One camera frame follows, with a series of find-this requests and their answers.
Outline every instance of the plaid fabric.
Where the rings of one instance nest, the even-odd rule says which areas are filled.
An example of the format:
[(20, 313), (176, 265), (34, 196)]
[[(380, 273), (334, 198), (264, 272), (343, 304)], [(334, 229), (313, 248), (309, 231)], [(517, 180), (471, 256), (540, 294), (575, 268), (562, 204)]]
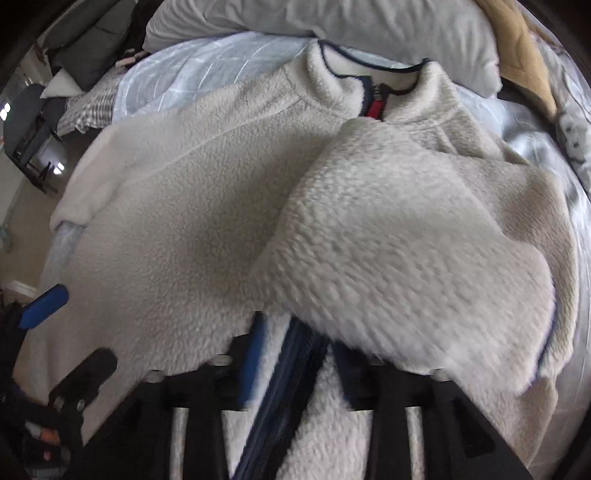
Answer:
[(123, 67), (113, 67), (90, 92), (68, 99), (66, 112), (57, 124), (57, 134), (62, 136), (74, 130), (85, 133), (89, 128), (110, 125), (119, 82), (126, 72)]

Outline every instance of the white pillow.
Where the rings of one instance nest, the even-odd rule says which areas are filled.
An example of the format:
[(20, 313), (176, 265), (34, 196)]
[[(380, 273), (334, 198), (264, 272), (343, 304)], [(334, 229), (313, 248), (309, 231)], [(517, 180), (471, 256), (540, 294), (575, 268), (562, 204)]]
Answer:
[(75, 97), (83, 93), (70, 74), (64, 69), (61, 69), (51, 79), (45, 90), (43, 90), (40, 98)]
[(484, 97), (502, 87), (495, 35), (473, 0), (164, 0), (144, 49), (244, 30), (315, 35), (410, 65), (428, 57)]

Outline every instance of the pillow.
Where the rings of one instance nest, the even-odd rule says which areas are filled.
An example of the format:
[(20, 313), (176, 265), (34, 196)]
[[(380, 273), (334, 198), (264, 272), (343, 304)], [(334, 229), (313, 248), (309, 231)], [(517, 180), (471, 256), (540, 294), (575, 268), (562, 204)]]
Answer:
[(83, 93), (66, 69), (61, 69), (51, 79), (39, 98), (75, 97)]
[(134, 8), (134, 0), (117, 2), (80, 38), (56, 53), (52, 68), (66, 69), (80, 88), (88, 92), (115, 64), (116, 52), (125, 39)]
[(407, 64), (429, 57), (482, 96), (502, 87), (492, 27), (472, 0), (164, 0), (144, 48), (243, 30), (315, 35)]
[(119, 0), (82, 0), (73, 5), (51, 27), (43, 40), (43, 49), (62, 48), (80, 37)]

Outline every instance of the chair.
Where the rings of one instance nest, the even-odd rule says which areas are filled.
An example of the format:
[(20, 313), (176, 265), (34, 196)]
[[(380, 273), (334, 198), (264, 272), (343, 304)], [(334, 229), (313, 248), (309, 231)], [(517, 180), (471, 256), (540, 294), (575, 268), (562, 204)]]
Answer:
[(47, 163), (38, 168), (31, 160), (50, 136), (61, 142), (56, 129), (66, 109), (66, 99), (41, 99), (44, 89), (43, 85), (34, 83), (11, 102), (4, 121), (4, 153), (36, 188), (45, 193), (46, 189), (56, 192), (47, 184), (47, 175), (53, 165)]

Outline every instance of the floor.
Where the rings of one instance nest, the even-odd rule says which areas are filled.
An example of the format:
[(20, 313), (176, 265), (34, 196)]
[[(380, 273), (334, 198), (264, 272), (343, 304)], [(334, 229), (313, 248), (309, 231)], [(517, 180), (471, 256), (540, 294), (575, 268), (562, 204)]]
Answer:
[(97, 133), (74, 132), (63, 138), (67, 151), (66, 170), (49, 180), (57, 193), (43, 193), (30, 182), (23, 182), (6, 224), (12, 246), (9, 252), (0, 252), (0, 285), (5, 290), (5, 302), (15, 298), (22, 301), (22, 295), (16, 294), (18, 291), (32, 294), (36, 291), (53, 237), (49, 219), (76, 164)]

